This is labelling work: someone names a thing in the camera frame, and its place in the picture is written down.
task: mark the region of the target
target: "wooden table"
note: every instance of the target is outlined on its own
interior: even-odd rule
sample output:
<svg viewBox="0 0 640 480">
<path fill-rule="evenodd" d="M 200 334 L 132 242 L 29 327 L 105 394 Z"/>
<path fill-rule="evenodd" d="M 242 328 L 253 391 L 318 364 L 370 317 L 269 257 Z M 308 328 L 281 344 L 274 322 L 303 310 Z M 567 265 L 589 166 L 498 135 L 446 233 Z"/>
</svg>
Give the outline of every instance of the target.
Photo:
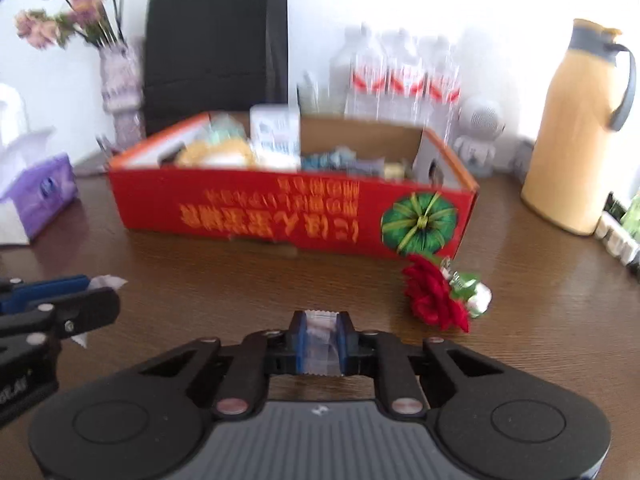
<svg viewBox="0 0 640 480">
<path fill-rule="evenodd" d="M 392 331 L 413 344 L 436 333 L 412 317 L 400 261 L 128 232 L 105 180 L 81 180 L 80 188 L 81 202 L 30 248 L 0 251 L 4 276 L 129 280 L 116 325 L 91 334 L 87 351 L 65 342 L 63 390 L 201 336 L 231 344 L 249 332 L 285 328 L 295 309 L 348 310 L 357 329 Z M 640 285 L 599 242 L 542 221 L 518 192 L 503 176 L 481 183 L 456 267 L 479 272 L 494 301 L 470 334 L 446 337 L 596 402 L 612 425 L 599 478 L 640 478 Z M 271 395 L 359 398 L 372 394 L 371 383 L 276 378 Z M 30 419 L 0 431 L 2 480 L 41 478 L 28 450 Z"/>
</svg>

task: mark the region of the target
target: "gray handle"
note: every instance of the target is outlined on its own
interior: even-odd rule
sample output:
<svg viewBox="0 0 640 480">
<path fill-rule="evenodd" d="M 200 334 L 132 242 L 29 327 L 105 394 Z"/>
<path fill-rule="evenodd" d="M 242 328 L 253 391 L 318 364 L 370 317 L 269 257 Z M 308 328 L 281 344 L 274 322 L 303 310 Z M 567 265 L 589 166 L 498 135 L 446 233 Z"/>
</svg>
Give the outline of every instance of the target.
<svg viewBox="0 0 640 480">
<path fill-rule="evenodd" d="M 629 82 L 626 84 L 625 95 L 622 98 L 620 106 L 613 111 L 609 120 L 609 128 L 614 132 L 619 132 L 620 128 L 622 128 L 625 123 L 626 118 L 629 117 L 629 112 L 631 111 L 631 107 L 634 103 L 634 97 L 636 95 L 636 59 L 631 51 L 624 45 L 613 43 L 611 45 L 607 45 L 607 47 L 609 50 L 613 50 L 615 52 L 629 53 Z"/>
</svg>

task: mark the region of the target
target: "red flower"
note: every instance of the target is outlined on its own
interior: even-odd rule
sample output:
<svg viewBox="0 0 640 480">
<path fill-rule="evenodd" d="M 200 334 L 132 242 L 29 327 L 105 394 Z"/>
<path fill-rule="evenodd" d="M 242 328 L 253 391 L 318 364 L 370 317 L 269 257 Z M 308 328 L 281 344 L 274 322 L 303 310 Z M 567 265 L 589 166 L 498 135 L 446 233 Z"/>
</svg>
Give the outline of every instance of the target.
<svg viewBox="0 0 640 480">
<path fill-rule="evenodd" d="M 462 303 L 450 298 L 451 286 L 440 269 L 418 254 L 410 254 L 408 259 L 413 265 L 402 270 L 406 276 L 404 294 L 411 298 L 414 316 L 441 330 L 453 325 L 469 332 L 468 313 Z"/>
</svg>

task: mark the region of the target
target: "black bag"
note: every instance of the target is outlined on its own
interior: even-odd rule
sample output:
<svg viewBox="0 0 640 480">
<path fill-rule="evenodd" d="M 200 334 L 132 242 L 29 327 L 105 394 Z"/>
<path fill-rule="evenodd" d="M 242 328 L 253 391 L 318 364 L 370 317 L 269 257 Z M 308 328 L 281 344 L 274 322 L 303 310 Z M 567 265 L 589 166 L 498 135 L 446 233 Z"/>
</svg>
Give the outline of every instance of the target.
<svg viewBox="0 0 640 480">
<path fill-rule="evenodd" d="M 146 134 L 210 110 L 287 102 L 287 0 L 150 0 Z"/>
</svg>

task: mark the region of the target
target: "pumpkin print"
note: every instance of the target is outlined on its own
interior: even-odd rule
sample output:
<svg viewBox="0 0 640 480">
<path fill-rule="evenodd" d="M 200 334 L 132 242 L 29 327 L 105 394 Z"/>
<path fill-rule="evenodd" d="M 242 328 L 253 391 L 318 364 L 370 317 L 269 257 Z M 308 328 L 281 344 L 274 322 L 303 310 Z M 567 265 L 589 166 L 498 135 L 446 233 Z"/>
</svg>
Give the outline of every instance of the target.
<svg viewBox="0 0 640 480">
<path fill-rule="evenodd" d="M 380 220 L 382 243 L 403 256 L 434 254 L 452 238 L 458 210 L 440 193 L 411 193 Z"/>
</svg>

